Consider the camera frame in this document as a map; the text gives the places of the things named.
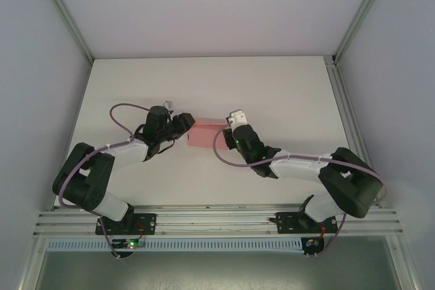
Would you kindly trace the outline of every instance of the white table surface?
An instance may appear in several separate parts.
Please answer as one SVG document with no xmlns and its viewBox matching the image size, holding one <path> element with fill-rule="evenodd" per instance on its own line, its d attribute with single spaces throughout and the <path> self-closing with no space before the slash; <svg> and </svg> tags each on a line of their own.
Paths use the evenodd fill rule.
<svg viewBox="0 0 435 290">
<path fill-rule="evenodd" d="M 166 100 L 174 102 L 175 113 L 197 118 L 224 119 L 242 109 L 266 145 L 294 153 L 331 153 L 347 146 L 323 58 L 298 56 L 96 60 L 71 148 L 127 139 L 109 118 L 112 105 L 151 107 Z M 114 114 L 134 130 L 146 112 L 121 107 Z M 222 155 L 243 162 L 235 150 Z M 301 203 L 324 188 L 227 166 L 211 149 L 188 147 L 183 137 L 150 161 L 112 172 L 108 191 L 133 205 L 278 204 Z"/>
</svg>

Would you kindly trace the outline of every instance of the vented metal strip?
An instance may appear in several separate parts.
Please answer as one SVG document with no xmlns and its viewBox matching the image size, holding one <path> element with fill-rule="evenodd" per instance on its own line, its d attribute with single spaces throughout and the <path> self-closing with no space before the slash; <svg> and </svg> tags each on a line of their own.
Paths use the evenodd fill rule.
<svg viewBox="0 0 435 290">
<path fill-rule="evenodd" d="M 99 239 L 53 239 L 47 251 L 108 251 L 105 240 Z M 294 238 L 237 238 L 237 239 L 146 239 L 143 247 L 136 249 L 117 249 L 117 251 L 148 252 L 253 252 L 278 251 L 283 253 L 303 253 L 302 240 Z"/>
</svg>

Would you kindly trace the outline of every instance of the pink block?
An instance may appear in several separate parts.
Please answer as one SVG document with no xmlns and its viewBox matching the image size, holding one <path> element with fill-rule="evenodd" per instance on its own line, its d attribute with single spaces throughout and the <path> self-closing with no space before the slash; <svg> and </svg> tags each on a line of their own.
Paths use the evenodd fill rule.
<svg viewBox="0 0 435 290">
<path fill-rule="evenodd" d="M 213 148 L 213 138 L 226 125 L 224 120 L 196 120 L 195 125 L 188 132 L 188 145 Z M 224 135 L 220 133 L 216 141 L 217 149 L 228 149 Z"/>
</svg>

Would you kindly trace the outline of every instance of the pink foam block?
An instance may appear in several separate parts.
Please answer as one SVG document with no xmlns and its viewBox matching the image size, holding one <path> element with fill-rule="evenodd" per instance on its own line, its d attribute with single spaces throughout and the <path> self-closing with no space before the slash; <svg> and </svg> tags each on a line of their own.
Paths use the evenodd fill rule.
<svg viewBox="0 0 435 290">
<path fill-rule="evenodd" d="M 196 120 L 188 133 L 188 145 L 196 147 L 213 147 L 213 138 L 219 130 L 226 125 L 224 120 Z M 216 140 L 217 149 L 228 149 L 225 144 L 224 135 L 220 133 Z"/>
</svg>

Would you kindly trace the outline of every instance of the white wall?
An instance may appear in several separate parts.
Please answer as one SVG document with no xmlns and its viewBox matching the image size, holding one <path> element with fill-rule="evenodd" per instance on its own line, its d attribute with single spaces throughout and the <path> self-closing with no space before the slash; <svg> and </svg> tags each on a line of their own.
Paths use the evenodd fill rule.
<svg viewBox="0 0 435 290">
<path fill-rule="evenodd" d="M 0 288 L 13 289 L 88 65 L 50 0 L 0 0 Z"/>
<path fill-rule="evenodd" d="M 425 289 L 435 283 L 435 0 L 377 0 L 343 61 L 374 167 Z"/>
<path fill-rule="evenodd" d="M 65 0 L 95 58 L 333 54 L 361 0 Z"/>
</svg>

